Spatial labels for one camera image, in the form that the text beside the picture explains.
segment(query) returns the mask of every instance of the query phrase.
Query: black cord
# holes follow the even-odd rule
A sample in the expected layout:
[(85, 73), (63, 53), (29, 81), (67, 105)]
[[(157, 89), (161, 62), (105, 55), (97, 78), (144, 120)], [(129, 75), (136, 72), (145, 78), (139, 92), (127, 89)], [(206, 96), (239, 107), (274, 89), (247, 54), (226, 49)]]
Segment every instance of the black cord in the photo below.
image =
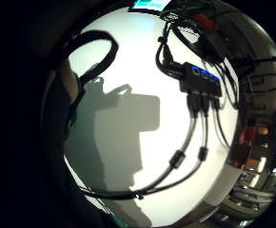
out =
[(214, 110), (215, 114), (216, 114), (216, 121), (217, 121), (217, 125), (219, 127), (220, 133), (222, 135), (223, 141), (226, 145), (227, 148), (230, 148), (229, 143), (227, 142), (227, 138), (226, 135), (224, 133), (224, 130), (222, 128), (222, 123), (221, 123), (221, 118), (220, 118), (220, 114), (219, 114), (219, 99), (218, 98), (214, 98), (211, 100), (212, 102), (212, 109)]
[(197, 172), (197, 170), (201, 167), (202, 162), (205, 161), (206, 157), (207, 157), (207, 135), (208, 135), (207, 115), (204, 116), (204, 118), (205, 118), (205, 133), (204, 133), (204, 136), (203, 136), (203, 138), (204, 138), (203, 142), (204, 143), (203, 143), (203, 146), (200, 148), (200, 152), (199, 152), (200, 160), (197, 161), (197, 164), (195, 165), (195, 167), (187, 175), (185, 175), (183, 178), (179, 179), (178, 181), (167, 184), (167, 185), (162, 186), (162, 187), (157, 187), (157, 188), (151, 189), (151, 190), (148, 191), (149, 194), (160, 192), (160, 191), (163, 191), (163, 190), (167, 190), (171, 187), (176, 186), (177, 184), (179, 184), (181, 182), (186, 181), (187, 179), (192, 177)]
[[(110, 192), (104, 191), (104, 190), (99, 190), (99, 189), (92, 189), (90, 191), (85, 187), (80, 187), (81, 191), (86, 196), (98, 198), (98, 199), (109, 199), (109, 200), (129, 200), (129, 199), (133, 199), (133, 198), (142, 199), (143, 195), (148, 195), (149, 194), (148, 191), (153, 189), (159, 183), (161, 183), (168, 176), (168, 174), (171, 172), (171, 170), (173, 168), (175, 168), (175, 166), (177, 168), (180, 165), (181, 161), (179, 161), (177, 159), (184, 158), (184, 153), (186, 152), (187, 146), (192, 138), (193, 132), (195, 130), (195, 126), (196, 126), (196, 118), (192, 118), (184, 145), (182, 146), (182, 149), (184, 149), (184, 151), (180, 151), (180, 150), (176, 151), (176, 153), (172, 157), (172, 160), (174, 159), (175, 163), (174, 164), (171, 163), (171, 161), (172, 161), (171, 160), (169, 168), (167, 168), (166, 171), (156, 181), (147, 185), (146, 187), (139, 189), (139, 190), (135, 190), (135, 191), (110, 191)], [(177, 157), (179, 154), (183, 154), (183, 157), (180, 157), (180, 158)]]
[[(216, 68), (216, 70), (221, 73), (218, 68), (220, 68), (223, 72), (223, 74), (221, 74), (221, 78), (222, 78), (222, 81), (223, 81), (223, 84), (224, 84), (224, 87), (225, 87), (225, 91), (226, 91), (226, 94), (227, 94), (227, 98), (229, 99), (232, 107), (234, 109), (238, 109), (238, 100), (237, 100), (237, 97), (238, 97), (238, 93), (237, 93), (237, 85), (235, 84), (233, 78), (231, 77), (229, 71), (227, 70), (227, 66), (225, 65), (225, 69), (223, 69), (222, 66), (220, 66), (219, 64), (214, 64), (214, 67)], [(226, 79), (225, 79), (225, 75), (227, 76), (227, 79), (231, 85), (231, 88), (232, 88), (232, 92), (233, 92), (233, 96), (234, 96), (234, 102), (232, 102), (231, 100), (231, 97), (230, 97), (230, 94), (227, 90), (227, 84), (226, 84)]]
[(261, 90), (261, 91), (248, 91), (247, 93), (267, 93), (267, 92), (271, 92), (271, 91), (275, 91), (276, 87), (268, 89), (268, 90)]

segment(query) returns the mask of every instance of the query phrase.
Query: cable clip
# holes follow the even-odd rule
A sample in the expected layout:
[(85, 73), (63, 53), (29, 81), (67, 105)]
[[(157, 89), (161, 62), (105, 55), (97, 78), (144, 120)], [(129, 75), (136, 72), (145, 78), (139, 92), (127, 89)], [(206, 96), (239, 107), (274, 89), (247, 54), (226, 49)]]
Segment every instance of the cable clip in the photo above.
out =
[(186, 155), (183, 151), (177, 150), (173, 157), (169, 161), (169, 165), (172, 166), (174, 169), (178, 168), (183, 160), (185, 159)]
[(202, 146), (200, 149), (199, 149), (199, 153), (198, 153), (198, 159), (203, 162), (205, 161), (207, 158), (207, 148)]
[(164, 44), (164, 45), (166, 45), (167, 42), (168, 42), (168, 38), (160, 36), (160, 37), (158, 37), (157, 41), (160, 42), (160, 43), (162, 43), (162, 44)]

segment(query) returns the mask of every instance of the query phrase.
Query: white wall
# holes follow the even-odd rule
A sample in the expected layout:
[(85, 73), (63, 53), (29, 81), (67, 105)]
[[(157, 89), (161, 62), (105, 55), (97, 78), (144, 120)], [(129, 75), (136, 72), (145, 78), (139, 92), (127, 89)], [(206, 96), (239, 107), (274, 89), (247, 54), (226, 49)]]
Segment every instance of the white wall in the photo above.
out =
[[(143, 187), (168, 167), (170, 157), (182, 145), (189, 124), (186, 94), (180, 92), (176, 80), (155, 65), (157, 38), (163, 26), (164, 22), (153, 15), (119, 9), (85, 29), (106, 30), (119, 43), (116, 60), (101, 75), (104, 81), (97, 80), (86, 86), (87, 94), (78, 108), (77, 123), (66, 142), (69, 164), (85, 185), (108, 190)], [(194, 35), (188, 38), (193, 42), (197, 39)], [(172, 34), (168, 43), (175, 61), (190, 62), (219, 76), (215, 68), (204, 66)], [(82, 75), (101, 61), (108, 49), (106, 41), (80, 47), (70, 55), (71, 66)], [(131, 226), (168, 225), (199, 203), (219, 176), (227, 157), (217, 140), (212, 113), (209, 114), (209, 153), (200, 170), (186, 182), (143, 200), (106, 200), (116, 215)], [(237, 112), (229, 103), (221, 119), (231, 142)], [(192, 169), (201, 139), (199, 120), (187, 158), (163, 184), (182, 178)]]

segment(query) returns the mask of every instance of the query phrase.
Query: blue led light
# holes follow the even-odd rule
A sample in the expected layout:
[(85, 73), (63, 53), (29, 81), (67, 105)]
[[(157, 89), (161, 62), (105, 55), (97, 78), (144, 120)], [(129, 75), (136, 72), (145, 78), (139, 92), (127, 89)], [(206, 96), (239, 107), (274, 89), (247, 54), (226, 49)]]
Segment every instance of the blue led light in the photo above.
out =
[(210, 79), (210, 80), (215, 81), (215, 82), (220, 81), (220, 79), (218, 77), (216, 77), (213, 74), (209, 73), (205, 69), (201, 69), (197, 66), (192, 66), (192, 72), (193, 72), (194, 75), (203, 76), (203, 78), (205, 78), (205, 79)]

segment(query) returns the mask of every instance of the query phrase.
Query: red object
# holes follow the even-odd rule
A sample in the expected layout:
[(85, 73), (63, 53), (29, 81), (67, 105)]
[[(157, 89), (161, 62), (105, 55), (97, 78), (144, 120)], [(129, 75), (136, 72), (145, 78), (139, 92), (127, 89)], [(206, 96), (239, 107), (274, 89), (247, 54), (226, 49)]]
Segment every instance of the red object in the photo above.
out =
[(202, 28), (207, 31), (213, 31), (215, 29), (214, 23), (208, 19), (204, 14), (195, 14), (192, 16), (192, 19)]
[(258, 134), (257, 127), (250, 127), (243, 130), (242, 135), (240, 137), (244, 142), (253, 142)]

